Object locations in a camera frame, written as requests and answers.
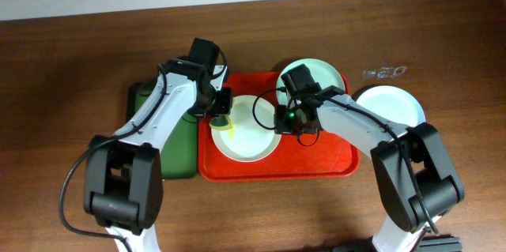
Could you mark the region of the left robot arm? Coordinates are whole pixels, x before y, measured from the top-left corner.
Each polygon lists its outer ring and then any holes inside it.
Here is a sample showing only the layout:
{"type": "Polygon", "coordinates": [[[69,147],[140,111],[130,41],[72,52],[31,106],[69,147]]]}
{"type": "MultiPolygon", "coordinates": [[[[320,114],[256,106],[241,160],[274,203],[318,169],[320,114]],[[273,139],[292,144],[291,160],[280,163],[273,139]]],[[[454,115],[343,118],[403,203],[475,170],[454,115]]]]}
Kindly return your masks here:
{"type": "Polygon", "coordinates": [[[194,39],[188,55],[158,67],[157,83],[134,116],[111,137],[89,144],[84,210],[107,228],[121,251],[155,251],[154,223],[163,200],[160,152],[184,115],[229,114],[228,70],[214,42],[194,39]]]}

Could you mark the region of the light blue plate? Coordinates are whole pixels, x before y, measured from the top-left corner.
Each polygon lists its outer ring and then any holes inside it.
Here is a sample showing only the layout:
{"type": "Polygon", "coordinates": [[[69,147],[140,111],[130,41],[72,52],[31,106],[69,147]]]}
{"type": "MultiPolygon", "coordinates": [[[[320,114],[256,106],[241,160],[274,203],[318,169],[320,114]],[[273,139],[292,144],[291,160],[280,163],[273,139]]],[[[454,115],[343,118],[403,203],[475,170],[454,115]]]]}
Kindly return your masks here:
{"type": "Polygon", "coordinates": [[[363,87],[352,97],[362,107],[392,122],[415,127],[426,121],[425,112],[416,98],[395,86],[363,87]]]}

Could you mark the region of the green yellow sponge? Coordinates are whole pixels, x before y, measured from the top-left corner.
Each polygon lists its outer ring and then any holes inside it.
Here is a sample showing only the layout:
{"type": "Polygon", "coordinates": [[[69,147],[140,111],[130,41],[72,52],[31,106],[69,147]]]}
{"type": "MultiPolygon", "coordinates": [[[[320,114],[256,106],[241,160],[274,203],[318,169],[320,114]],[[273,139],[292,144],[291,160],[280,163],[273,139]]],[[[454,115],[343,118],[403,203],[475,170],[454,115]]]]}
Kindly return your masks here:
{"type": "Polygon", "coordinates": [[[233,128],[232,121],[228,115],[219,115],[213,117],[210,120],[209,125],[212,129],[218,131],[226,131],[231,130],[233,128]]]}

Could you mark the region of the mint green plate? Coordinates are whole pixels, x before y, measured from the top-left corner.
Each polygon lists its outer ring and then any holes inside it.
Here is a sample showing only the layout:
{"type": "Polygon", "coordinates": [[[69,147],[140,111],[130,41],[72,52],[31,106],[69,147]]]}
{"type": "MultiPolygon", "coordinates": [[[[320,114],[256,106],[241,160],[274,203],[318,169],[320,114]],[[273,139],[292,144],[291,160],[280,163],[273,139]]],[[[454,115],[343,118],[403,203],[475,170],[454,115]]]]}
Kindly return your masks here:
{"type": "Polygon", "coordinates": [[[296,92],[307,92],[311,86],[318,84],[320,90],[335,86],[347,93],[344,79],[332,65],[317,58],[302,58],[289,63],[277,79],[276,88],[286,88],[286,92],[276,91],[280,105],[286,105],[292,96],[289,90],[291,85],[286,85],[283,80],[286,73],[293,80],[296,92]]]}

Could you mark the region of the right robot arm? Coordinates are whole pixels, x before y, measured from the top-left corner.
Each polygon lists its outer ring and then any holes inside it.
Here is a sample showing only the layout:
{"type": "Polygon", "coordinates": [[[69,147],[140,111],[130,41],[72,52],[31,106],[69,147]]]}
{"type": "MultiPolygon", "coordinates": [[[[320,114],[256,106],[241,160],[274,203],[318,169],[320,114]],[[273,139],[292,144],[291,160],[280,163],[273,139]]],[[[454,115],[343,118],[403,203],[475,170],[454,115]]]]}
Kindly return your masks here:
{"type": "Polygon", "coordinates": [[[373,163],[383,207],[381,229],[341,251],[461,251],[460,238],[435,223],[465,197],[464,185],[437,129],[392,122],[357,104],[336,86],[322,88],[305,65],[281,75],[289,100],[274,114],[278,134],[334,134],[373,163]]]}

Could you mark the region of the white plate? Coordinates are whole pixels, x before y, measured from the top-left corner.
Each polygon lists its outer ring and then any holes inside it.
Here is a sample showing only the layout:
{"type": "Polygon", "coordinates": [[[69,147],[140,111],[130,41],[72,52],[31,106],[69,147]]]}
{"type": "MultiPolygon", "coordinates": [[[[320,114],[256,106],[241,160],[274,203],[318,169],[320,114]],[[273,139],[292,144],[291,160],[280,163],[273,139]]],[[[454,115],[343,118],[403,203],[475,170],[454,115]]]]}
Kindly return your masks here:
{"type": "Polygon", "coordinates": [[[242,95],[233,98],[232,109],[225,130],[211,126],[213,143],[230,160],[250,163],[269,156],[279,145],[281,135],[266,130],[254,119],[265,126],[274,126],[274,106],[260,98],[253,110],[256,96],[242,95]]]}

